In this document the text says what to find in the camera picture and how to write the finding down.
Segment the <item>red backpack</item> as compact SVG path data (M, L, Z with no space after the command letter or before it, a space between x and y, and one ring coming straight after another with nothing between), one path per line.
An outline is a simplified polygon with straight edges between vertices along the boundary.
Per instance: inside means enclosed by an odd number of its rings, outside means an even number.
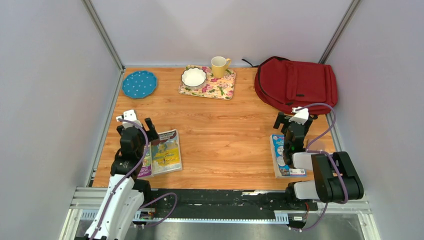
M257 96L283 113L309 104L324 103L334 107L338 103L336 75L328 64L272 56L255 67Z

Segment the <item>yellow illustrated paperback book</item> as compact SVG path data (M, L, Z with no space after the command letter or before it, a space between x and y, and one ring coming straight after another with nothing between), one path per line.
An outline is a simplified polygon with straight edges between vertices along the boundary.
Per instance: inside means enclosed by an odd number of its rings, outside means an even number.
M162 175L183 170L179 132L176 129L161 132L151 148L152 174Z

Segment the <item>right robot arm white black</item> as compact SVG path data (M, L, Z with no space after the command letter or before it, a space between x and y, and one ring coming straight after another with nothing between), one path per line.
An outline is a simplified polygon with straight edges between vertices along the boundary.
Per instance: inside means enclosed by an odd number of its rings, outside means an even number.
M312 180L287 185L286 205L296 210L306 201L345 204L362 199L364 187L347 152L328 153L304 147L313 120L311 116L299 119L279 112L273 125L280 130L280 134L269 138L275 176L304 177L307 171L313 172Z

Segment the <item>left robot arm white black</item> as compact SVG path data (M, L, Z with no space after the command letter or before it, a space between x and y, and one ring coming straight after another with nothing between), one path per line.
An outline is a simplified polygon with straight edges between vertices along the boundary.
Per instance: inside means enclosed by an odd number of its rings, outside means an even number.
M109 184L98 213L82 240L123 240L139 207L153 201L151 185L138 179L150 142L159 138L150 118L139 120L118 118L116 128L120 147L111 165Z

